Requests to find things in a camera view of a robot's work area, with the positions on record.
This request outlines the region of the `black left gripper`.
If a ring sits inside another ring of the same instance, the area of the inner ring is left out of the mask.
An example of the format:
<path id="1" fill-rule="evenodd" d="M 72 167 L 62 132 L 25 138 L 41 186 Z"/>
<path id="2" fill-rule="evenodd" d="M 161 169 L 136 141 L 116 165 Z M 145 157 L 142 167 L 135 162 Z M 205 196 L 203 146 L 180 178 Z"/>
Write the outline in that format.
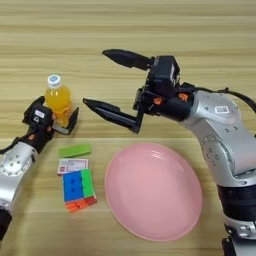
<path id="1" fill-rule="evenodd" d="M 23 117 L 23 122 L 29 125 L 23 142 L 33 147 L 38 154 L 41 153 L 46 144 L 53 138 L 55 132 L 63 135 L 71 134 L 76 126 L 79 113 L 79 108 L 76 108 L 69 118 L 67 128 L 63 128 L 54 123 L 51 109 L 34 109 L 36 106 L 42 106 L 44 102 L 44 96 L 34 100 L 24 112 Z"/>

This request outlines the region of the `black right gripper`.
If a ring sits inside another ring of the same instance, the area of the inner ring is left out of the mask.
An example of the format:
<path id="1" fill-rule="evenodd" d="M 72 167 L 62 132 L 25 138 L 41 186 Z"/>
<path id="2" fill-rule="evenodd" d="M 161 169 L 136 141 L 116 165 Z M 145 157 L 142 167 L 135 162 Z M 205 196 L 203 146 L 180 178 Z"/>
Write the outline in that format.
<path id="1" fill-rule="evenodd" d="M 149 58 L 128 50 L 107 49 L 102 54 L 128 68 L 148 70 L 154 63 L 153 57 Z M 106 102 L 83 99 L 83 103 L 103 119 L 126 127 L 135 133 L 140 131 L 145 114 L 163 116 L 177 122 L 184 121 L 191 112 L 193 102 L 194 96 L 183 90 L 178 79 L 151 75 L 147 76 L 145 85 L 137 91 L 133 105 L 133 109 L 137 110 L 136 117 Z"/>

